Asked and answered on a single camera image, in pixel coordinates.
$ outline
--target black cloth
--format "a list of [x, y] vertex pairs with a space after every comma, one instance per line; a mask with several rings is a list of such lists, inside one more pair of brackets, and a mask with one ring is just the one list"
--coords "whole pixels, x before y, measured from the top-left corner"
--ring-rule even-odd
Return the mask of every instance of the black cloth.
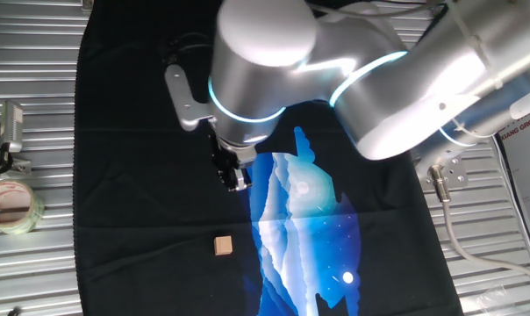
[[[162, 39], [212, 36], [218, 7], [95, 1], [75, 96], [75, 251], [85, 316], [297, 314], [303, 296], [277, 298], [283, 313], [260, 311], [275, 300], [264, 289], [282, 296], [283, 286], [264, 277], [252, 197], [226, 190], [211, 162], [210, 127], [182, 130], [164, 81]], [[180, 62], [197, 99], [206, 101], [211, 52]], [[363, 159], [333, 110], [319, 103], [290, 107], [259, 152], [270, 160], [268, 152], [300, 155], [295, 131], [333, 180], [338, 205], [351, 205], [337, 216], [348, 214], [360, 228], [360, 265], [350, 267], [359, 314], [461, 315], [410, 156]], [[213, 240], [222, 235], [232, 236], [233, 253], [215, 256]], [[333, 279], [342, 284], [340, 275]], [[314, 296], [318, 315], [348, 315], [348, 297], [334, 303], [324, 293]]]

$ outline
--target wooden block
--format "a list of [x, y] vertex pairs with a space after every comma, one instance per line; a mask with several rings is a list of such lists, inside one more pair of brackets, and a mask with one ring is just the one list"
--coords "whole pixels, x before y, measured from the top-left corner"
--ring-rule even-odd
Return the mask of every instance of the wooden block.
[[230, 255], [232, 251], [232, 236], [222, 236], [214, 239], [214, 255]]

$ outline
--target masking tape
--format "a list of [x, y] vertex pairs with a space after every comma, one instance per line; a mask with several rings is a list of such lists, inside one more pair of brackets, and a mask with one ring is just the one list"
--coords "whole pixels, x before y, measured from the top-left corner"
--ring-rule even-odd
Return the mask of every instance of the masking tape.
[[8, 234], [27, 233], [42, 219], [45, 204], [25, 183], [16, 180], [0, 181], [0, 210], [22, 210], [0, 214], [0, 230]]

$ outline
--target corrugated metal surface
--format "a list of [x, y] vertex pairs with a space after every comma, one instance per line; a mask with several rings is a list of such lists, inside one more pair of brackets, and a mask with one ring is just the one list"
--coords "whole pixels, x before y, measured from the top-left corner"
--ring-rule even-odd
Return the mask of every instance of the corrugated metal surface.
[[80, 0], [0, 1], [0, 104], [24, 106], [25, 182], [46, 204], [37, 229], [0, 233], [0, 315], [81, 314], [72, 237], [75, 64], [87, 24]]
[[[489, 139], [471, 147], [462, 154], [462, 159], [469, 186], [451, 190], [451, 211], [457, 238], [471, 254], [530, 268], [528, 237], [512, 203], [495, 144]], [[498, 308], [500, 313], [497, 315], [530, 315], [530, 277], [482, 266], [460, 257], [449, 243], [436, 194], [434, 191], [425, 193], [464, 312], [479, 315], [487, 306]], [[482, 295], [498, 285], [505, 288], [506, 296], [482, 305]]]
[[[382, 5], [383, 11], [403, 8]], [[81, 314], [71, 185], [75, 61], [87, 18], [80, 0], [0, 0], [0, 104], [10, 98], [25, 107], [20, 157], [33, 165], [25, 181], [47, 205], [35, 231], [22, 236], [0, 233], [0, 315], [16, 305], [24, 307], [24, 316]], [[391, 23], [412, 47], [430, 20], [428, 12], [421, 12]], [[457, 234], [475, 254], [530, 265], [496, 154], [491, 144], [483, 144], [464, 155], [470, 185], [453, 192]], [[501, 283], [517, 305], [505, 310], [507, 314], [528, 315], [530, 279], [461, 260], [447, 244], [436, 197], [427, 192], [426, 199], [467, 314], [479, 314], [477, 297]]]

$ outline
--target blue led light ring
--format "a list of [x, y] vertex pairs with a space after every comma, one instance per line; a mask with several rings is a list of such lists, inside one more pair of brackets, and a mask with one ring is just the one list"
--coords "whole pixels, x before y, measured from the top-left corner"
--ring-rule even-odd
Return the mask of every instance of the blue led light ring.
[[216, 105], [216, 107], [218, 107], [219, 110], [221, 110], [225, 115], [229, 116], [230, 118], [238, 120], [240, 122], [245, 122], [245, 123], [265, 123], [265, 122], [269, 122], [272, 119], [276, 119], [279, 115], [283, 114], [284, 110], [286, 110], [286, 107], [283, 107], [277, 113], [275, 113], [275, 114], [273, 114], [271, 116], [268, 116], [266, 118], [251, 118], [251, 119], [250, 118], [243, 118], [243, 117], [241, 117], [239, 115], [236, 115], [236, 114], [228, 111], [228, 109], [226, 109], [224, 107], [224, 105], [222, 105], [220, 103], [220, 101], [218, 100], [218, 98], [214, 94], [214, 90], [212, 89], [211, 78], [209, 78], [209, 94], [211, 95], [212, 102], [214, 102], [214, 104]]
[[449, 135], [448, 135], [448, 134], [442, 129], [442, 127], [439, 128], [439, 131], [440, 131], [440, 133], [442, 134], [442, 136], [444, 136], [447, 140], [449, 140], [450, 142], [452, 142], [452, 143], [454, 143], [454, 144], [456, 144], [456, 145], [458, 145], [458, 146], [462, 146], [462, 147], [472, 147], [472, 146], [477, 145], [477, 144], [471, 144], [471, 145], [469, 145], [469, 144], [464, 144], [464, 143], [462, 143], [462, 142], [460, 142], [460, 141], [458, 141], [458, 140], [453, 139], [452, 137], [450, 137], [450, 136], [449, 136]]
[[371, 63], [369, 63], [369, 64], [357, 69], [356, 71], [351, 73], [351, 75], [349, 75], [349, 77], [347, 79], [345, 79], [345, 81], [342, 84], [340, 84], [340, 86], [337, 87], [337, 89], [335, 89], [335, 91], [332, 94], [332, 97], [329, 98], [329, 105], [331, 105], [331, 107], [334, 107], [335, 106], [335, 102], [337, 102], [337, 99], [341, 96], [341, 94], [343, 94], [343, 92], [345, 92], [345, 90], [351, 84], [353, 84], [357, 80], [359, 80], [362, 77], [364, 77], [370, 71], [374, 70], [375, 68], [378, 68], [378, 67], [382, 66], [383, 64], [385, 64], [387, 62], [395, 61], [395, 60], [403, 57], [406, 54], [407, 54], [406, 51], [401, 51], [401, 52], [395, 52], [395, 53], [387, 54], [384, 57], [380, 57], [377, 60], [372, 61]]

